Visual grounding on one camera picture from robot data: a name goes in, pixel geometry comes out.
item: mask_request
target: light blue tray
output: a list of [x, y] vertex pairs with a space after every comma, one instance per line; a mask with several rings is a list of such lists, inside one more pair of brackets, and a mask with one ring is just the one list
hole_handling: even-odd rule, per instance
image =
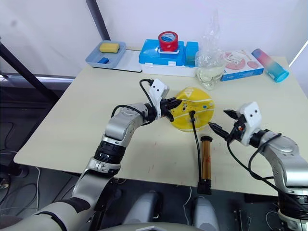
[[[118, 43], [120, 44], [120, 49], [118, 53], [102, 53], [100, 51], [100, 46], [102, 43]], [[126, 50], [126, 44], [124, 42], [104, 40], [100, 42], [96, 46], [96, 48], [94, 48], [94, 50], [88, 55], [88, 57], [86, 58], [86, 62], [92, 67], [112, 69], [115, 68], [115, 66], [118, 64], [125, 50]], [[109, 62], [106, 64], [99, 63], [99, 61], [103, 57], [109, 59]]]

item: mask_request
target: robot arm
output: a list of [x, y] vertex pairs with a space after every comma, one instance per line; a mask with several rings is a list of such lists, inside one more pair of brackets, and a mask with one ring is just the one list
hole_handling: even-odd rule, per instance
[[[245, 146], [255, 148], [266, 144], [259, 152], [270, 163], [275, 185], [281, 191], [278, 193], [280, 219], [286, 230], [308, 230], [308, 163], [300, 156], [297, 144], [288, 137], [260, 129], [261, 113], [256, 102], [244, 104], [238, 111], [224, 112], [236, 120], [231, 133], [214, 123], [209, 123], [210, 127], [227, 142], [238, 140]], [[286, 195], [302, 208], [292, 203]]]
[[135, 130], [164, 116], [173, 121], [169, 110], [181, 103], [175, 98], [165, 99], [169, 87], [159, 79], [149, 82], [152, 103], [135, 103], [129, 108], [122, 105], [120, 112], [109, 120], [102, 141], [78, 179], [72, 197], [42, 208], [5, 231], [75, 231], [95, 211], [104, 209], [114, 190], [112, 177], [120, 170], [120, 162]]

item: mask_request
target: plastic bag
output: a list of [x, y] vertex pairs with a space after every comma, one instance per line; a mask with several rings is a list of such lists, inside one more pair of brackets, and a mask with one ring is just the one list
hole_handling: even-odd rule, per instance
[[218, 49], [219, 22], [216, 10], [210, 20], [209, 29], [203, 35], [201, 49], [196, 53], [196, 74], [201, 84], [208, 90], [214, 88], [217, 80], [223, 75], [227, 64], [225, 53]]

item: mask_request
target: table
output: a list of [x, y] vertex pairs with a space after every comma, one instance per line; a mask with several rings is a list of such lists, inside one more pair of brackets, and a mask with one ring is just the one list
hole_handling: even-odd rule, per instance
[[[274, 59], [289, 69], [284, 58]], [[185, 87], [201, 88], [194, 77], [147, 75], [87, 66], [17, 153], [15, 162], [81, 173], [100, 143], [113, 108], [118, 104], [147, 102], [139, 87], [142, 78], [159, 78], [168, 84], [167, 97], [175, 96]], [[216, 107], [211, 122], [230, 131], [233, 120], [223, 110], [257, 101], [262, 113], [262, 128], [292, 138], [299, 145], [301, 155], [308, 160], [305, 135], [308, 131], [308, 101], [292, 73], [281, 83], [275, 83], [265, 74], [220, 82], [208, 93]], [[213, 137], [213, 189], [277, 195], [266, 184], [254, 180], [232, 159], [226, 142], [209, 126], [198, 133], [199, 137], [202, 135]], [[232, 143], [231, 148], [246, 164], [255, 150], [239, 142]], [[166, 118], [137, 129], [121, 164], [116, 177], [189, 186], [196, 186], [198, 182], [193, 133], [177, 130]], [[269, 163], [261, 155], [256, 157], [252, 168], [262, 176], [272, 175]]]

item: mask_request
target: yellow plate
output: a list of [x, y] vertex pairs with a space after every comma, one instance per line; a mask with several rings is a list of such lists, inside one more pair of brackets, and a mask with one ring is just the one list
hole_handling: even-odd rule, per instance
[[181, 131], [192, 132], [193, 125], [188, 113], [194, 110], [196, 130], [204, 129], [214, 113], [215, 105], [210, 96], [199, 88], [188, 87], [180, 91], [176, 98], [182, 103], [171, 110], [174, 117], [172, 125]]

